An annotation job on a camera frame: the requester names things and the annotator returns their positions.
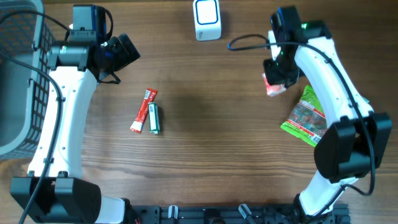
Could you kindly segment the orange tissue pack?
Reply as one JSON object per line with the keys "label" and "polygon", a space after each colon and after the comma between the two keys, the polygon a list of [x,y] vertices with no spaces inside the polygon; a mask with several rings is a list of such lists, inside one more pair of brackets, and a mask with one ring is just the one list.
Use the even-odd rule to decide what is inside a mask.
{"label": "orange tissue pack", "polygon": [[265,73],[262,74],[262,77],[263,77],[264,82],[266,84],[266,93],[267,93],[268,96],[273,97],[273,96],[276,96],[276,95],[279,95],[279,94],[283,93],[286,90],[286,87],[283,84],[270,85],[268,83],[268,81],[267,81]]}

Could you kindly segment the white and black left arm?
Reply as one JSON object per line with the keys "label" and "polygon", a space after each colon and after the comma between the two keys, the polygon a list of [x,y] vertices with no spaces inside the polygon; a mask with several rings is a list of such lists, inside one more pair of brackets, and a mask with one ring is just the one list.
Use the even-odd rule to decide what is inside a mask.
{"label": "white and black left arm", "polygon": [[25,177],[10,193],[22,218],[36,223],[138,223],[126,198],[108,197],[81,178],[81,144],[91,97],[104,76],[139,58],[126,34],[113,35],[111,13],[94,4],[73,7],[73,25],[48,51],[49,95],[39,146]]}

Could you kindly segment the green snack bag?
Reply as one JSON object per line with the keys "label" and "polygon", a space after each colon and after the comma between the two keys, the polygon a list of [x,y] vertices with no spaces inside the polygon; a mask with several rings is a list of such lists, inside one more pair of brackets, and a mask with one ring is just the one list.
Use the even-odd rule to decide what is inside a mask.
{"label": "green snack bag", "polygon": [[327,130],[325,114],[314,89],[307,85],[289,118],[280,126],[284,131],[315,147]]}

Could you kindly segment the red white box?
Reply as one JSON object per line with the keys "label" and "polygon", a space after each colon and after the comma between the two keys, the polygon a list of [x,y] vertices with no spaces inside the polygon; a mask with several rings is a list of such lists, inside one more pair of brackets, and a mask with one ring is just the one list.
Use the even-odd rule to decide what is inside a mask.
{"label": "red white box", "polygon": [[154,101],[156,94],[157,90],[151,88],[146,89],[144,99],[141,103],[141,107],[139,108],[139,112],[130,127],[131,131],[136,133],[142,132],[142,127],[148,114],[148,104]]}

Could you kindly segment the green white box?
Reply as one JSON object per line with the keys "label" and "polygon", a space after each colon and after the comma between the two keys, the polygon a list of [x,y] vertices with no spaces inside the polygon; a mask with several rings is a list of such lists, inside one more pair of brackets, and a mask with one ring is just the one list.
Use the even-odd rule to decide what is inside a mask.
{"label": "green white box", "polygon": [[149,122],[150,132],[152,134],[160,134],[160,119],[159,109],[156,103],[152,102],[148,104],[149,109]]}

